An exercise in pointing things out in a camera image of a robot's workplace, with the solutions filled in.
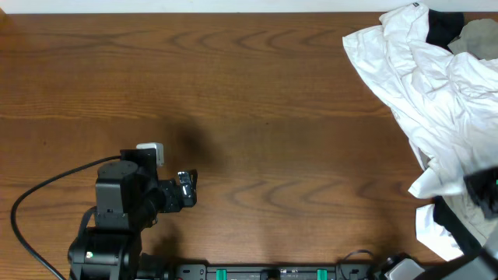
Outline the white t-shirt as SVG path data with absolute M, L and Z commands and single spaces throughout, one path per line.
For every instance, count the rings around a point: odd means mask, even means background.
M 409 188 L 416 198 L 463 193 L 464 175 L 497 165 L 497 61 L 427 43 L 429 12 L 415 2 L 342 39 L 424 170 Z

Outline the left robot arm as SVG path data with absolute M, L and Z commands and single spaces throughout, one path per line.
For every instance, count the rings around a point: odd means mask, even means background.
M 124 149 L 97 171 L 96 206 L 89 209 L 68 249 L 71 279 L 172 279 L 164 259 L 142 252 L 141 233 L 160 213 L 197 202 L 196 170 L 161 180 L 162 161 L 153 149 Z

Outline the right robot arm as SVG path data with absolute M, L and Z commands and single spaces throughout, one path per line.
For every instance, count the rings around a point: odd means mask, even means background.
M 407 255 L 390 258 L 372 279 L 497 278 L 497 168 L 464 176 L 466 192 L 437 197 L 416 210 L 416 238 L 446 262 L 424 268 Z

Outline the white garment at right edge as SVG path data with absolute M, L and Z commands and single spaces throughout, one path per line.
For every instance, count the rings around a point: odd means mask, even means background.
M 416 239 L 445 261 L 479 251 L 497 227 L 467 194 L 436 197 L 416 209 Z

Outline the black garment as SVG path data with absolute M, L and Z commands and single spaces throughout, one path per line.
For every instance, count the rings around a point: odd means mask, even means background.
M 463 12 L 438 12 L 430 9 L 426 42 L 449 51 L 448 44 L 460 34 L 464 25 Z

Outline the grey-beige garment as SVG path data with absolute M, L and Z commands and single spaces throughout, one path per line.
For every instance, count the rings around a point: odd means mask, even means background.
M 497 21 L 477 19 L 467 23 L 448 47 L 453 54 L 468 52 L 478 59 L 497 59 Z

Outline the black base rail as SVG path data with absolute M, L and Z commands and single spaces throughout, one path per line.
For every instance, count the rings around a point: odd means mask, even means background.
M 374 279 L 368 264 L 332 266 L 209 266 L 182 264 L 179 280 L 362 280 Z

